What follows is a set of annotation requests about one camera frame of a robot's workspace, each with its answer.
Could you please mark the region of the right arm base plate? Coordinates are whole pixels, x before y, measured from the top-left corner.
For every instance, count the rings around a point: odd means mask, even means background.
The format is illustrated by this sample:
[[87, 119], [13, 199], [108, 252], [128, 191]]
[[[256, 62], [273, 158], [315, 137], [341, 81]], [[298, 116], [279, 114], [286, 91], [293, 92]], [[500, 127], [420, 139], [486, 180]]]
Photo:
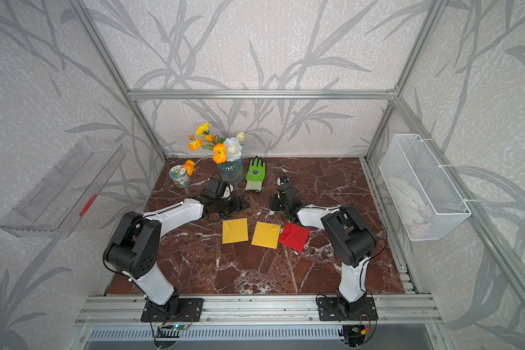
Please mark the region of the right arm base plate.
[[373, 296], [366, 293], [354, 302], [348, 302], [341, 295], [318, 294], [315, 302], [320, 321], [377, 321], [379, 318]]

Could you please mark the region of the red envelope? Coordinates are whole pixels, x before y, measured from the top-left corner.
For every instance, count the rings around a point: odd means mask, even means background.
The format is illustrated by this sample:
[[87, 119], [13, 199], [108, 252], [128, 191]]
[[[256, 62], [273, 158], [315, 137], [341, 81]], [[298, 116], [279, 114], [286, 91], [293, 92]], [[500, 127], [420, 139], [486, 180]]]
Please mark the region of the red envelope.
[[281, 232], [279, 243], [294, 249], [296, 252], [303, 252], [309, 234], [309, 229], [292, 223], [287, 223]]

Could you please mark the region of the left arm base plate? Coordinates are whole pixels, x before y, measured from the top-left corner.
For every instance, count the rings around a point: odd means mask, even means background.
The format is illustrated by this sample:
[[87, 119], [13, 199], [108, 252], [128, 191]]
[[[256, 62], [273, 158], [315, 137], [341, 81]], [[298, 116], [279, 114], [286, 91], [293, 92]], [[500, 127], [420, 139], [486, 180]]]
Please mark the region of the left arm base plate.
[[203, 310], [202, 298], [171, 298], [163, 306], [147, 299], [141, 322], [199, 322]]

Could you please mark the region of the yellow envelope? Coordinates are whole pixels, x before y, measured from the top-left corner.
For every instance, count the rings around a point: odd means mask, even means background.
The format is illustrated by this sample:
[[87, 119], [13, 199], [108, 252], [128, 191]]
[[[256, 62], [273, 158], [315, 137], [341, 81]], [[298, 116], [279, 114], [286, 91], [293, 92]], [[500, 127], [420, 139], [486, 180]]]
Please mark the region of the yellow envelope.
[[223, 244], [247, 242], [248, 239], [247, 218], [223, 221]]
[[280, 225], [257, 222], [251, 245], [276, 249], [280, 233]]

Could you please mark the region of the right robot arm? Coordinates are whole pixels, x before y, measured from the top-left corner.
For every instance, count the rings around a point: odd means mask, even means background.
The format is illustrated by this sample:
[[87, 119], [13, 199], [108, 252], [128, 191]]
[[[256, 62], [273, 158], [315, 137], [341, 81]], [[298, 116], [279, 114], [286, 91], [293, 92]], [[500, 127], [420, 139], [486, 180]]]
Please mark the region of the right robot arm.
[[272, 211], [282, 212], [293, 224], [324, 230], [341, 260], [338, 299], [347, 306], [365, 301], [365, 276], [370, 259], [379, 243], [375, 232], [353, 205], [318, 207], [303, 204], [294, 186], [280, 182], [271, 197]]

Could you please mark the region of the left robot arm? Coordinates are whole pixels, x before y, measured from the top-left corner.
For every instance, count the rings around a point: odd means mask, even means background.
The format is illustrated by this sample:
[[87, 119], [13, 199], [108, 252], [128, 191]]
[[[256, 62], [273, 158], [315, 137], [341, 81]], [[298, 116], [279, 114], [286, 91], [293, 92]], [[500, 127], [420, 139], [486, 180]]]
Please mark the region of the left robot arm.
[[124, 214], [104, 249], [103, 263], [139, 287], [149, 306], [174, 314], [179, 307], [179, 293], [157, 265], [160, 240], [188, 223], [213, 214], [225, 220], [247, 208], [248, 202], [233, 185], [212, 177], [200, 195], [157, 211]]

